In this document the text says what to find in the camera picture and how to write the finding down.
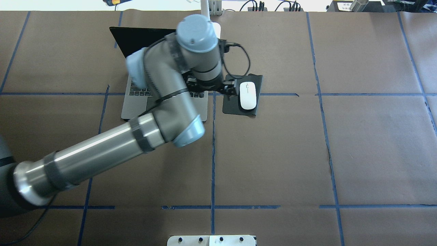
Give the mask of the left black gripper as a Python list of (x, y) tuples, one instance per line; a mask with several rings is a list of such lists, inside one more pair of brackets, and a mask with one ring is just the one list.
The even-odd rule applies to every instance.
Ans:
[(203, 93), (205, 91), (218, 92), (226, 96), (238, 96), (237, 80), (232, 78), (225, 80), (223, 76), (217, 76), (210, 81), (202, 81), (194, 76), (188, 76), (186, 86), (190, 92)]

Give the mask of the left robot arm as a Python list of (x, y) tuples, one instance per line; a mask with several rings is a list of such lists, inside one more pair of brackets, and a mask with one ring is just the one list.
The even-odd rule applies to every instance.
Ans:
[(237, 95), (223, 78), (220, 42), (209, 17), (189, 15), (175, 32), (126, 58), (135, 85), (151, 90), (153, 107), (36, 162), (17, 163), (1, 150), (1, 218), (48, 205), (56, 194), (168, 142), (183, 147), (200, 139), (205, 128), (190, 92)]

